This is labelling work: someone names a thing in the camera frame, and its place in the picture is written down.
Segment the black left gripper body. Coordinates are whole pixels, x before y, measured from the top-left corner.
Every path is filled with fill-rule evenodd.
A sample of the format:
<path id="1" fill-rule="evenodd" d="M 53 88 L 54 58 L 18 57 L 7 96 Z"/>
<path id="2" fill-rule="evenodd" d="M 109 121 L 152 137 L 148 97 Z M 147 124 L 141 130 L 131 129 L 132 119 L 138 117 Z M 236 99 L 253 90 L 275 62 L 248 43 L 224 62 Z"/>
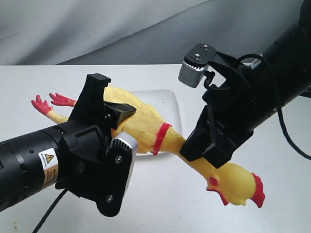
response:
<path id="1" fill-rule="evenodd" d="M 66 178 L 56 184 L 74 195 L 96 203 L 98 173 L 104 167 L 112 136 L 103 94 L 111 79 L 102 74 L 88 74 L 83 90 L 67 122 L 60 124 L 65 133 L 60 148 L 69 160 Z"/>

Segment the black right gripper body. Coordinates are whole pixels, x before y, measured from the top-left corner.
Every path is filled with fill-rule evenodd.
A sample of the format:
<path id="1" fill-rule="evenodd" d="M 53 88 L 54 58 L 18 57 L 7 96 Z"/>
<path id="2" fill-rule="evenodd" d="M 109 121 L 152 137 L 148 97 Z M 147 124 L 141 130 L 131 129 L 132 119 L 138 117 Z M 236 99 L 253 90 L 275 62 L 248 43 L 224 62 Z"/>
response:
<path id="1" fill-rule="evenodd" d="M 252 69 L 230 55 L 208 52 L 205 63 L 219 72 L 225 81 L 220 85 L 204 84 L 206 102 L 197 122 L 196 141 L 200 146 L 240 146 L 253 131 L 245 125 L 247 97 L 254 90 Z"/>

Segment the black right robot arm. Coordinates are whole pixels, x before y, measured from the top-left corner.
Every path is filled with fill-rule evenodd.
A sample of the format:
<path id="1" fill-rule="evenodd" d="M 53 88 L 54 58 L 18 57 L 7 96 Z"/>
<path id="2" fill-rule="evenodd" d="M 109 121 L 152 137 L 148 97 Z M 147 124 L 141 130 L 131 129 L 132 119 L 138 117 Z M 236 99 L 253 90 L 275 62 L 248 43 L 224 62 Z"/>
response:
<path id="1" fill-rule="evenodd" d="M 184 57 L 178 80 L 196 88 L 203 82 L 205 106 L 180 153 L 193 162 L 203 158 L 215 168 L 231 160 L 254 129 L 274 114 L 285 127 L 282 107 L 311 87 L 311 3 L 302 3 L 297 21 L 262 54 L 239 58 L 196 44 Z"/>

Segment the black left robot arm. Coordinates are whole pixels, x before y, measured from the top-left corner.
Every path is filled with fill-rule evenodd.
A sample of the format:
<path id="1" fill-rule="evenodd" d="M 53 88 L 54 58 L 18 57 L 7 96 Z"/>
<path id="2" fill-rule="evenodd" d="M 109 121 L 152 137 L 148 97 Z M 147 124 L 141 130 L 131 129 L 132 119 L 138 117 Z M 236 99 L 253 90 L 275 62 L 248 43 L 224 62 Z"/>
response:
<path id="1" fill-rule="evenodd" d="M 136 109 L 105 101 L 110 78 L 89 74 L 68 121 L 0 144 L 0 208 L 55 185 L 116 216 L 131 177 L 138 142 L 112 131 Z"/>

